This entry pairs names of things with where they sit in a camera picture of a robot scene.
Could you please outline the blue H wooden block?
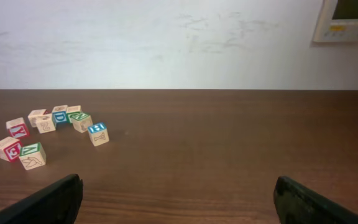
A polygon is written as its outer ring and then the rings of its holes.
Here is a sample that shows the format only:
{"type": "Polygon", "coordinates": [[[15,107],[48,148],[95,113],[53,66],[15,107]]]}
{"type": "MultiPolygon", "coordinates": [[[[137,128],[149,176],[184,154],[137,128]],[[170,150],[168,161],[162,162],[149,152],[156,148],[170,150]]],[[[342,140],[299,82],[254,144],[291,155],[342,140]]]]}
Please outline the blue H wooden block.
{"type": "Polygon", "coordinates": [[[88,127],[89,138],[94,146],[109,142],[107,127],[104,123],[96,123],[88,127]]]}

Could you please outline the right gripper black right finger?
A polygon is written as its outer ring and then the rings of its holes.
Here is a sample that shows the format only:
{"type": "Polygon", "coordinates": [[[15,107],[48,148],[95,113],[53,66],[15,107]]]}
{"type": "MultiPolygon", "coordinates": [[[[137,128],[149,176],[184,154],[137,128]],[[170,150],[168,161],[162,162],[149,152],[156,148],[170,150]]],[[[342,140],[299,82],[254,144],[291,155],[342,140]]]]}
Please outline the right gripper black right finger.
{"type": "Polygon", "coordinates": [[[280,176],[273,202],[281,224],[358,224],[358,215],[297,181],[280,176]]]}

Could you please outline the red E wooden block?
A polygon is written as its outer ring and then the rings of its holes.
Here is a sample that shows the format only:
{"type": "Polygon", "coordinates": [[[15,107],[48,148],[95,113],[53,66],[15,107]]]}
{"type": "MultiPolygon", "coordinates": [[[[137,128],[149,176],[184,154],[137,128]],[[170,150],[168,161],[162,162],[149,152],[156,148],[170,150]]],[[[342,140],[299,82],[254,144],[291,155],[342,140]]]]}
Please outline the red E wooden block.
{"type": "Polygon", "coordinates": [[[0,159],[12,162],[19,158],[23,147],[19,139],[6,137],[0,140],[0,159]]]}

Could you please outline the green V wooden block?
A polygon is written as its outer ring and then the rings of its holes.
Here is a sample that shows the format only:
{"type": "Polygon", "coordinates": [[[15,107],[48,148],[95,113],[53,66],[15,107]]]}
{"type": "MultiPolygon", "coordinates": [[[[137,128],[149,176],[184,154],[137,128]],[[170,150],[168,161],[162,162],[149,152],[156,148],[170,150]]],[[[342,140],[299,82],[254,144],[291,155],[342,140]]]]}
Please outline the green V wooden block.
{"type": "Polygon", "coordinates": [[[25,170],[35,169],[46,164],[46,153],[40,142],[24,146],[19,154],[19,160],[25,170]]]}

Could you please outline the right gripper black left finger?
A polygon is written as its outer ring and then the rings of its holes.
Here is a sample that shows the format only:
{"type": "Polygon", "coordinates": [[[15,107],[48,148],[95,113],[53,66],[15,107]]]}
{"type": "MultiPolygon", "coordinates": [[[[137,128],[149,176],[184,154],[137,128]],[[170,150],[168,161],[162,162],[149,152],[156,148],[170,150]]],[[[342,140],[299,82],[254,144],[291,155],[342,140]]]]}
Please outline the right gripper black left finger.
{"type": "Polygon", "coordinates": [[[83,199],[83,181],[70,174],[0,211],[0,224],[73,224],[83,199]]]}

